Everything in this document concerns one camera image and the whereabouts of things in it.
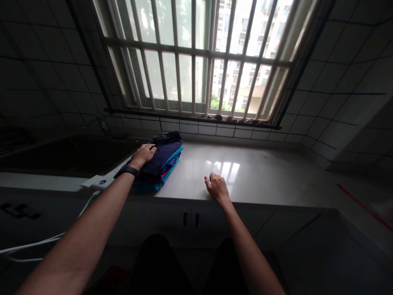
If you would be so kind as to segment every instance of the power cord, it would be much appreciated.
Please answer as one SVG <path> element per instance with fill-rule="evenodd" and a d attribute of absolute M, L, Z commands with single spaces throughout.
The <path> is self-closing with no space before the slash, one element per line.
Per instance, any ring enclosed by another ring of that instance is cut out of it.
<path fill-rule="evenodd" d="M 86 210 L 86 208 L 87 208 L 87 206 L 90 204 L 91 200 L 92 200 L 94 197 L 96 197 L 97 195 L 99 195 L 100 193 L 101 193 L 101 191 L 95 191 L 95 192 L 91 195 L 91 197 L 90 197 L 89 200 L 87 201 L 85 207 L 82 209 L 81 213 L 79 213 L 78 218 L 79 218 L 79 217 L 82 215 L 82 213 Z M 0 250 L 0 254 L 3 254 L 4 257 L 5 257 L 6 259 L 8 259 L 9 261 L 12 261 L 12 262 L 20 262 L 20 263 L 21 263 L 21 262 L 40 261 L 40 260 L 42 260 L 43 258 L 16 259 L 16 258 L 10 257 L 10 254 L 15 253 L 15 252 L 18 252 L 18 251 L 23 250 L 23 249 L 28 249 L 28 248 L 32 248 L 32 247 L 35 247 L 35 246 L 40 246 L 40 245 L 44 245 L 44 244 L 47 244 L 47 243 L 51 243 L 51 242 L 60 240 L 61 237 L 62 237 L 64 234 L 65 234 L 65 232 L 63 232 L 63 233 L 61 233 L 61 234 L 58 234 L 58 235 L 56 235 L 56 236 L 53 236 L 53 237 L 51 237 L 51 238 L 48 238 L 48 239 L 46 239 L 46 240 L 43 240 L 43 241 L 41 241 L 41 242 L 36 242 L 36 243 L 32 243 L 32 244 L 27 244 L 27 245 L 23 245 L 23 246 L 17 246 L 17 247 L 13 247 L 13 248 L 8 248 L 8 249 Z"/>

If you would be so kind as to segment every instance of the faucet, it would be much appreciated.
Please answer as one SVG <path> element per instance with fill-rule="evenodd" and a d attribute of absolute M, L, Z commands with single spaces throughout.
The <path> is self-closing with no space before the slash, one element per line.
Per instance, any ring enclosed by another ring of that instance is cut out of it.
<path fill-rule="evenodd" d="M 112 131 L 109 129 L 108 123 L 105 121 L 104 116 L 102 115 L 96 115 L 96 119 L 90 122 L 87 122 L 82 125 L 82 127 L 88 127 L 91 124 L 98 123 L 99 126 L 101 127 L 102 132 L 104 133 L 104 136 L 106 137 L 107 140 L 112 140 L 114 139 Z"/>

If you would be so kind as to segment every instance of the black watch strap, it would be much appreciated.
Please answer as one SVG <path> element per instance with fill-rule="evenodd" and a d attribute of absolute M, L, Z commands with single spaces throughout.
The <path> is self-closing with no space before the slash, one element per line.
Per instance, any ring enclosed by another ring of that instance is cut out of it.
<path fill-rule="evenodd" d="M 116 175 L 113 178 L 118 178 L 122 173 L 127 172 L 127 173 L 131 173 L 133 176 L 135 176 L 135 178 L 138 176 L 139 174 L 139 170 L 136 170 L 134 167 L 130 167 L 127 166 L 127 164 L 125 164 L 120 170 L 119 172 L 116 173 Z"/>

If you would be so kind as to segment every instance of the cabinet handle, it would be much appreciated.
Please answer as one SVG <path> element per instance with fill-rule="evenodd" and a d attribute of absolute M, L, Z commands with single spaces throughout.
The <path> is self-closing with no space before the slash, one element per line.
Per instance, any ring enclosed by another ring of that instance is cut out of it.
<path fill-rule="evenodd" d="M 195 227 L 198 227 L 198 223 L 199 223 L 199 213 L 195 215 Z"/>
<path fill-rule="evenodd" d="M 183 214 L 183 226 L 184 227 L 187 226 L 187 212 L 184 212 L 184 214 Z"/>

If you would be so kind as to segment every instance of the blue cloth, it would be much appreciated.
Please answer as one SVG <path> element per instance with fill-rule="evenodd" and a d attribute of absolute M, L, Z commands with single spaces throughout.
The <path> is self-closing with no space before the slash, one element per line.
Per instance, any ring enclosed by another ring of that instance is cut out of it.
<path fill-rule="evenodd" d="M 136 191 L 135 194 L 136 195 L 145 195 L 145 194 L 150 194 L 150 193 L 155 193 L 158 192 L 160 190 L 160 188 L 163 187 L 164 183 L 166 182 L 166 180 L 168 179 L 169 175 L 171 175 L 173 169 L 175 168 L 177 162 L 180 159 L 180 153 L 178 153 L 174 158 L 172 159 L 176 159 L 175 163 L 173 164 L 172 168 L 170 168 L 167 172 L 167 174 L 163 177 L 162 180 L 159 181 L 153 181 L 153 182 L 134 182 L 134 185 L 136 185 Z"/>
<path fill-rule="evenodd" d="M 173 154 L 179 150 L 183 142 L 180 133 L 172 131 L 154 136 L 151 143 L 156 145 L 157 151 L 150 162 L 140 170 L 140 180 L 157 178 L 161 169 L 173 158 Z"/>

